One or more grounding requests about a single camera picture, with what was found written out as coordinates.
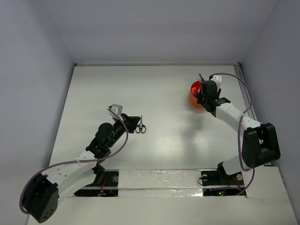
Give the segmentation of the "black handled scissors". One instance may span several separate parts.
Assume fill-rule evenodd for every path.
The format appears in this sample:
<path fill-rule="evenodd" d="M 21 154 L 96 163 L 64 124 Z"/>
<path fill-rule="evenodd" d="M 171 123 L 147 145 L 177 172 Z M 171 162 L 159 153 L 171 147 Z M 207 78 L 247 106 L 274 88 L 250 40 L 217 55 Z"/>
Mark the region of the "black handled scissors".
<path fill-rule="evenodd" d="M 144 134 L 146 132 L 147 128 L 146 126 L 143 124 L 143 116 L 140 116 L 140 121 L 139 124 L 136 126 L 135 131 L 138 134 Z"/>

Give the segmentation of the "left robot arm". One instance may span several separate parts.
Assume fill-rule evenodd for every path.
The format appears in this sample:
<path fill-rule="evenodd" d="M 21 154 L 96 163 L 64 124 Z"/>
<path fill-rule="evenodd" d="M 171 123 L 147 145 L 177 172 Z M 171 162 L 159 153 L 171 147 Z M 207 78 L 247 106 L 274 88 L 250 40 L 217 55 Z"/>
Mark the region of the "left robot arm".
<path fill-rule="evenodd" d="M 74 160 L 53 164 L 26 183 L 19 208 L 38 223 L 48 220 L 60 203 L 86 185 L 103 182 L 103 161 L 111 158 L 111 147 L 123 136 L 135 132 L 140 116 L 111 113 L 114 124 L 103 123 L 86 149 Z"/>

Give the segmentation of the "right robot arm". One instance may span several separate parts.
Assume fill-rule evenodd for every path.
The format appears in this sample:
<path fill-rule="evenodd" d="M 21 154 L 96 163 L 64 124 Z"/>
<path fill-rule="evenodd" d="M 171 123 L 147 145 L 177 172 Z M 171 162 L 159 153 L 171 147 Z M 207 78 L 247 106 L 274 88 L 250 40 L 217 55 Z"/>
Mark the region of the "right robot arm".
<path fill-rule="evenodd" d="M 220 92 L 215 81 L 203 81 L 197 102 L 237 132 L 238 155 L 217 166 L 216 179 L 226 184 L 242 170 L 254 169 L 280 159 L 281 153 L 274 125 L 245 116 L 227 98 L 220 98 Z"/>

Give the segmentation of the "orange round organizer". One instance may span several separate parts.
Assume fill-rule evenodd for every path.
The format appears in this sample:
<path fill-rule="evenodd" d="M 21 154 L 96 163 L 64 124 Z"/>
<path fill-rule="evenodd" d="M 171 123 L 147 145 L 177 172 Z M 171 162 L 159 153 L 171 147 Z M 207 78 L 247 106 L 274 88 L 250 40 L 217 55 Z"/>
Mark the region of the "orange round organizer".
<path fill-rule="evenodd" d="M 198 81 L 194 82 L 194 83 L 191 85 L 191 87 L 192 87 L 192 86 L 196 86 L 197 89 L 198 89 L 198 91 L 200 90 L 200 87 L 201 87 L 201 86 L 200 86 L 200 82 L 198 82 Z M 197 107 L 197 108 L 203 108 L 203 106 L 197 102 L 198 98 L 195 97 L 195 96 L 191 93 L 191 87 L 190 87 L 189 96 L 188 96 L 188 99 L 189 99 L 190 103 L 191 103 L 194 107 Z"/>

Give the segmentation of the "aluminium side rail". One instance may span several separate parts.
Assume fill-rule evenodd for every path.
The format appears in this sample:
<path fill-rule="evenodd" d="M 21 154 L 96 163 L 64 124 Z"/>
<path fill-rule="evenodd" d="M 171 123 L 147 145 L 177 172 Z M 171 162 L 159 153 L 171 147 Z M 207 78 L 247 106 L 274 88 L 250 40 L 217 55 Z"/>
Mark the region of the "aluminium side rail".
<path fill-rule="evenodd" d="M 241 65 L 238 63 L 236 65 L 233 66 L 234 70 L 235 70 L 235 74 L 236 76 L 241 79 L 244 83 L 246 83 L 243 73 L 242 73 L 242 69 L 241 69 Z M 250 94 L 250 91 L 245 87 L 245 85 L 243 84 L 243 82 L 241 82 L 240 80 L 238 80 L 239 82 L 239 86 L 240 86 L 240 90 L 244 99 L 244 103 L 245 103 L 245 107 L 246 109 L 249 108 L 250 109 L 245 113 L 245 116 L 248 116 L 254 120 L 257 120 L 254 108 L 253 108 L 253 103 L 252 103 L 252 95 Z M 238 141 L 238 144 L 240 145 L 240 154 L 238 154 L 238 166 L 239 169 L 241 171 L 247 171 L 249 169 L 246 169 L 246 166 L 244 166 L 244 169 L 242 169 L 242 167 L 240 166 L 240 156 L 241 156 L 241 150 L 242 150 L 242 137 L 239 135 L 240 140 Z M 272 162 L 269 163 L 265 163 L 264 166 L 272 166 Z"/>

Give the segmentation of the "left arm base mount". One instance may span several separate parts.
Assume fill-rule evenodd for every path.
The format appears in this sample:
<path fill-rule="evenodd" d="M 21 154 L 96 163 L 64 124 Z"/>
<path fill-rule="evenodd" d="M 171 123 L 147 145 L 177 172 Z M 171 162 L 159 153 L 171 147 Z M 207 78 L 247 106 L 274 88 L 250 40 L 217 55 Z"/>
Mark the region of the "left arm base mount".
<path fill-rule="evenodd" d="M 74 193 L 76 197 L 118 197 L 119 170 L 102 170 L 93 183 Z"/>

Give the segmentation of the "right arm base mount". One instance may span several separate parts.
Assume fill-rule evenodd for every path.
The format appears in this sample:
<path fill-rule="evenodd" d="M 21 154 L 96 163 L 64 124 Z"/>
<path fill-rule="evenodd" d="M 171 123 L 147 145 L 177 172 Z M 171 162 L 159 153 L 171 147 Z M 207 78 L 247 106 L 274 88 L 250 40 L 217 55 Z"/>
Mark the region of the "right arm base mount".
<path fill-rule="evenodd" d="M 239 178 L 243 178 L 241 167 L 224 161 L 219 163 L 216 169 L 201 171 L 197 183 L 203 187 L 205 195 L 246 196 L 244 181 Z"/>

